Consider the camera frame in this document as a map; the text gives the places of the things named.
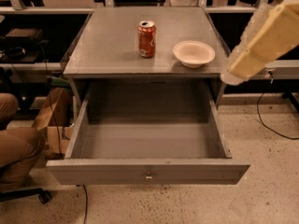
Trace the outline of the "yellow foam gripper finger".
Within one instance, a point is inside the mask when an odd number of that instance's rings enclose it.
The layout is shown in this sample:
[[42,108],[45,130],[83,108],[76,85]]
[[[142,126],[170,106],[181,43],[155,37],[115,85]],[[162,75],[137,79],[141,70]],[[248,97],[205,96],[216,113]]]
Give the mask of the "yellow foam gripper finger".
[[248,81],[298,45],[299,0],[284,0],[273,7],[262,4],[229,55],[221,81],[229,85]]

